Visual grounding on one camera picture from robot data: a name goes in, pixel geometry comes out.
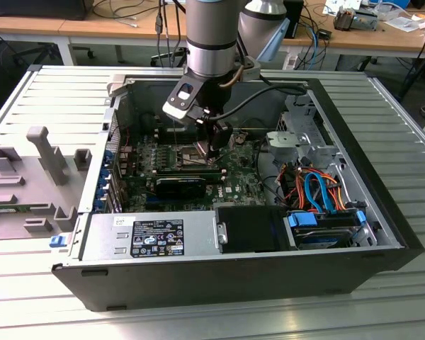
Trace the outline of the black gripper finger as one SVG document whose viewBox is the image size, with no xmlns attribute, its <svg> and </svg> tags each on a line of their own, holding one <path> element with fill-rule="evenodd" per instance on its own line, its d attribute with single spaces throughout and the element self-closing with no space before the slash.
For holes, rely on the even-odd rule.
<svg viewBox="0 0 425 340">
<path fill-rule="evenodd" d="M 206 122 L 206 158 L 213 159 L 219 156 L 220 150 L 226 147 L 233 133 L 229 122 Z"/>
</svg>

